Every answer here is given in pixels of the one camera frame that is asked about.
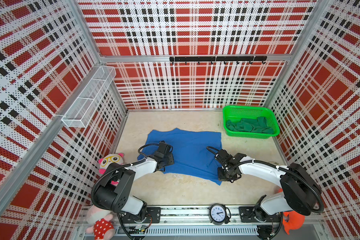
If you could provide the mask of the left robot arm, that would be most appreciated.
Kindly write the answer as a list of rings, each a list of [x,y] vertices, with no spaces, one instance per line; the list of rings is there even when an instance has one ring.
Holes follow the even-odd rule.
[[[130,195],[133,183],[173,165],[173,149],[173,146],[160,141],[140,147],[138,153],[143,158],[137,162],[123,165],[111,163],[92,188],[93,205],[115,214],[130,215],[134,222],[142,223],[148,215],[147,203]]]

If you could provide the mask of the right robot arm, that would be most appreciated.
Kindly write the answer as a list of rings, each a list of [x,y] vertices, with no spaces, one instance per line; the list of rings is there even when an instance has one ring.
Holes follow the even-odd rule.
[[[253,208],[253,216],[259,222],[277,213],[294,211],[303,216],[321,214],[324,209],[322,189],[299,164],[279,166],[255,160],[245,154],[228,154],[226,150],[214,153],[218,168],[218,179],[222,182],[239,180],[250,175],[278,186],[282,191],[272,196],[263,195]]]

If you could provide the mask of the green tank top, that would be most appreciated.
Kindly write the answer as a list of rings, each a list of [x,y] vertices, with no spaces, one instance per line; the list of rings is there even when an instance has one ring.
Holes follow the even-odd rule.
[[[247,132],[257,134],[269,134],[275,133],[273,128],[268,126],[268,121],[265,117],[258,117],[256,119],[242,118],[238,122],[232,122],[228,120],[226,122],[228,130],[233,132]]]

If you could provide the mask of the blue tank top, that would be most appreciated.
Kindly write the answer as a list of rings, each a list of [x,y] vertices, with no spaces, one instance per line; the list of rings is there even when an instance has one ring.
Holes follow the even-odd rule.
[[[215,160],[215,155],[207,150],[213,147],[222,149],[222,134],[219,132],[191,132],[178,128],[169,132],[153,130],[148,134],[147,147],[142,153],[147,156],[153,155],[158,149],[160,141],[164,141],[173,147],[174,164],[165,167],[165,174],[188,175],[204,180],[209,180],[221,185],[218,179],[218,168],[222,165]]]

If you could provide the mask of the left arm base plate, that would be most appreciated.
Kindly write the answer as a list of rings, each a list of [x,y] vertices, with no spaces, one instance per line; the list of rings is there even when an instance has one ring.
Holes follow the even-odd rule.
[[[124,213],[121,215],[123,224],[156,224],[160,222],[161,208],[143,206],[137,215]]]

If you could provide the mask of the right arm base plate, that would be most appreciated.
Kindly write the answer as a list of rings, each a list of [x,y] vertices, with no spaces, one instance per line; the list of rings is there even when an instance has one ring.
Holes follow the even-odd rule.
[[[239,215],[242,223],[279,223],[280,214],[268,215],[258,206],[239,207]]]

